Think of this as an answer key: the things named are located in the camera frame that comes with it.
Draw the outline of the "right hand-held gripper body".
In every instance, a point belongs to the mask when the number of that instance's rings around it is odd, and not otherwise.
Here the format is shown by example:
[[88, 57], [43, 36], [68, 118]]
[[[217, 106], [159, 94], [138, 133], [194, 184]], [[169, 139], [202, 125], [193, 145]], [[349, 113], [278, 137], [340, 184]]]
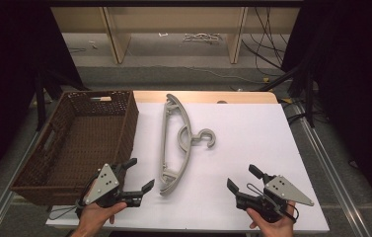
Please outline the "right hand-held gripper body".
[[235, 194], [236, 207], [241, 210], [251, 208], [258, 212], [260, 216], [269, 223], [274, 223], [282, 217], [289, 217], [296, 222], [298, 214], [293, 216], [287, 211], [291, 201], [313, 206], [314, 202], [296, 188], [290, 181], [283, 176], [270, 176], [263, 174], [261, 179], [264, 187], [260, 191], [251, 183], [247, 183], [247, 188], [257, 196], [242, 193], [240, 190]]

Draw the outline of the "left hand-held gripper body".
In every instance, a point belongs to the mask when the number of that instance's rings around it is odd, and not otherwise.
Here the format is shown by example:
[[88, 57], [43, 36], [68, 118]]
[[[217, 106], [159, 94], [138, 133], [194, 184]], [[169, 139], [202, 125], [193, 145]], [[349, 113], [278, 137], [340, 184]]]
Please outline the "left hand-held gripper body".
[[85, 206], [96, 203], [106, 208], [119, 202], [125, 202], [128, 207], [138, 207], [141, 204], [141, 192], [125, 192], [122, 189], [122, 179], [125, 172], [122, 164], [105, 164], [98, 170], [98, 174], [92, 178], [86, 190], [76, 200], [75, 206], [83, 209]]

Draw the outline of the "brown woven basket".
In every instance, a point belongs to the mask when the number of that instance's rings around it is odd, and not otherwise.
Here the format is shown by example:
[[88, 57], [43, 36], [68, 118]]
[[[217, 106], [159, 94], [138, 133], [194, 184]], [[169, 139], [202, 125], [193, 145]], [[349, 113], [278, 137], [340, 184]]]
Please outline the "brown woven basket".
[[36, 205], [69, 205], [104, 164], [131, 157], [139, 111], [131, 91], [64, 93], [11, 190]]

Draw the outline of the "person's left hand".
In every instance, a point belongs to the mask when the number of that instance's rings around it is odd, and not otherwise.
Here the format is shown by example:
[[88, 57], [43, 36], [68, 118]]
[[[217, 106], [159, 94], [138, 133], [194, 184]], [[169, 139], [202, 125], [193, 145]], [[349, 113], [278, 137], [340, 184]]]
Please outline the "person's left hand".
[[126, 208], [127, 204], [125, 202], [119, 202], [106, 208], [91, 203], [83, 209], [76, 229], [87, 230], [91, 233], [91, 237], [95, 237], [106, 222], [114, 224], [115, 216]]

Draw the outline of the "person's right hand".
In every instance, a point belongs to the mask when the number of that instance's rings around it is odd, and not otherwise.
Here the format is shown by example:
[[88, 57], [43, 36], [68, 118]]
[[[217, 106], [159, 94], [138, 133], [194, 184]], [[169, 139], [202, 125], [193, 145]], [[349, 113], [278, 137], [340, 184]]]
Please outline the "person's right hand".
[[251, 208], [247, 208], [246, 213], [252, 220], [250, 228], [258, 227], [263, 237], [293, 237], [294, 222], [291, 218], [285, 216], [274, 223], [269, 223]]

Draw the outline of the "white table mat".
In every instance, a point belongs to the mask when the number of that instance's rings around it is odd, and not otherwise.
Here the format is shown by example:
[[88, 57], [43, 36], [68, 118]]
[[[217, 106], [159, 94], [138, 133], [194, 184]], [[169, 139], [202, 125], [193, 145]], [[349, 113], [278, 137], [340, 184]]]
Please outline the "white table mat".
[[249, 171], [251, 164], [270, 175], [282, 175], [308, 198], [315, 198], [313, 186], [302, 162], [287, 119], [279, 104], [193, 104], [185, 105], [192, 130], [209, 128], [216, 143], [193, 145], [186, 170], [175, 190], [163, 197], [159, 191], [160, 156], [167, 165], [181, 167], [184, 154], [177, 144], [183, 125], [172, 116], [162, 125], [164, 106], [141, 103], [132, 155], [137, 164], [125, 178], [125, 187], [136, 191], [151, 180], [154, 188], [138, 207], [119, 213], [114, 230], [174, 232], [246, 232], [248, 215], [236, 207], [227, 188], [231, 179], [244, 192], [247, 183], [263, 183]]

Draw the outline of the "black metal stand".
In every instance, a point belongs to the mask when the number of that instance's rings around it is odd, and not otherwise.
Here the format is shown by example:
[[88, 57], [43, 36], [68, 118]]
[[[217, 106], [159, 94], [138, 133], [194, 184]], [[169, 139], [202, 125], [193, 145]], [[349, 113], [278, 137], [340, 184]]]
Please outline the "black metal stand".
[[89, 91], [80, 79], [77, 77], [72, 79], [64, 76], [55, 70], [42, 68], [34, 80], [36, 100], [37, 100], [37, 131], [40, 131], [46, 122], [46, 109], [44, 91], [53, 99], [59, 100], [63, 90], [62, 85], [69, 85], [70, 87], [79, 91]]
[[290, 97], [299, 97], [301, 94], [305, 95], [305, 117], [310, 127], [314, 127], [313, 119], [313, 74], [311, 73], [308, 66], [304, 63], [300, 63], [293, 69], [279, 76], [271, 83], [258, 89], [258, 92], [267, 92], [270, 89], [280, 85], [286, 80], [291, 79], [292, 82], [288, 88], [288, 94]]

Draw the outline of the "black curtain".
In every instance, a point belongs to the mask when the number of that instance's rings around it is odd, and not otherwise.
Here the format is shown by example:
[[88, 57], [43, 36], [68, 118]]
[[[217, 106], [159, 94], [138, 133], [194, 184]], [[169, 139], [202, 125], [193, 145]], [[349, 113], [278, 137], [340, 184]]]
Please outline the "black curtain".
[[36, 89], [60, 96], [81, 78], [49, 6], [0, 0], [0, 160], [26, 116]]
[[282, 69], [315, 38], [329, 44], [314, 64], [325, 111], [372, 187], [372, 0], [303, 0]]

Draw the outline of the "light wooden shelf unit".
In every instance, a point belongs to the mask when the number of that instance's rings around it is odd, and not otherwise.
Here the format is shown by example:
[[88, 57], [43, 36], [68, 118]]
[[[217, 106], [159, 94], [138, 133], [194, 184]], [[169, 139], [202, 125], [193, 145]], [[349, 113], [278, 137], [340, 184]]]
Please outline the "light wooden shelf unit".
[[224, 34], [229, 60], [238, 62], [244, 34], [263, 32], [269, 21], [274, 34], [289, 35], [300, 9], [284, 7], [53, 7], [64, 33], [104, 33], [113, 61], [121, 64], [133, 34]]

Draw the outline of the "aluminium frame rail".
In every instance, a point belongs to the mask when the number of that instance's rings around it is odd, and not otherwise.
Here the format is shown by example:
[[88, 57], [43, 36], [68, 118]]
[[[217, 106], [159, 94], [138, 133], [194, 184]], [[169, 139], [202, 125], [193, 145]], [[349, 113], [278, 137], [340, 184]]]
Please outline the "aluminium frame rail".
[[310, 140], [310, 143], [319, 159], [319, 162], [327, 176], [330, 185], [335, 193], [335, 197], [356, 237], [371, 237], [370, 231], [368, 230], [362, 215], [360, 214], [358, 208], [355, 206], [353, 199], [351, 198], [348, 190], [343, 184], [337, 170], [325, 149], [322, 140], [320, 139], [318, 133], [307, 119], [307, 111], [302, 107], [300, 102], [296, 103], [294, 109], [295, 112], [303, 114], [301, 117], [302, 127]]
[[15, 193], [10, 190], [11, 185], [13, 184], [14, 179], [18, 176], [19, 172], [22, 170], [25, 162], [28, 160], [29, 153], [32, 151], [33, 147], [35, 146], [35, 143], [37, 142], [38, 137], [39, 137], [39, 132], [36, 131], [30, 141], [30, 144], [25, 150], [25, 153], [20, 158], [19, 163], [17, 164], [17, 167], [15, 168], [14, 173], [11, 176], [11, 180], [7, 183], [6, 188], [0, 195], [0, 226], [15, 196]]

